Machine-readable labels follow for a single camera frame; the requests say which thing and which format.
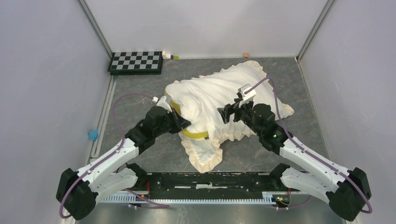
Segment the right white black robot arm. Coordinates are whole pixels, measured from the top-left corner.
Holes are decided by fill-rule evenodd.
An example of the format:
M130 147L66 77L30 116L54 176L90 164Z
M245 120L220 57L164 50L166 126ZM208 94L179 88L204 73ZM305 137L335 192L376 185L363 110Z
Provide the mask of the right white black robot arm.
M218 109L222 121L241 121L259 138L260 144L302 167L300 172L280 163L270 172L270 185L275 190L296 189L327 203L331 210L346 221L360 213L373 212L368 177L360 168L352 170L321 156L294 137L275 121L275 114L266 104L252 101L235 102Z

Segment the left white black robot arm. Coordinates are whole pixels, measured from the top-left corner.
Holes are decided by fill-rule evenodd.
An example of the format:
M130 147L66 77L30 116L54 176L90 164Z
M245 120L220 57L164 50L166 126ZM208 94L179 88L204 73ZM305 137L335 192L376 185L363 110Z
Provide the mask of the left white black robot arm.
M115 170L154 145L157 137L178 133L190 125L191 122L173 108L151 107L145 118L105 154L76 171L68 168L62 172L56 193L59 216L81 220L104 198L131 187L143 189L147 184L145 175L130 168L119 173Z

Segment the grey cream ruffled pillowcase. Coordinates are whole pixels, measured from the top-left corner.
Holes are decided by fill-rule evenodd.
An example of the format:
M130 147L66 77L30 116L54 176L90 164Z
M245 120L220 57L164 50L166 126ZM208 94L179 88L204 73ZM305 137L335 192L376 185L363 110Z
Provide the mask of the grey cream ruffled pillowcase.
M189 96L199 106L200 113L197 122L193 124L203 127L209 136L192 139L179 132L189 161L198 172L210 172L221 163L221 143L253 135L253 131L241 121L224 124L217 108L233 103L239 88L247 84L254 86L266 76L266 72L257 61L249 60L232 65L228 69L221 69L212 75L174 81L166 86L165 91L172 95L172 98L174 95L178 95L179 98Z

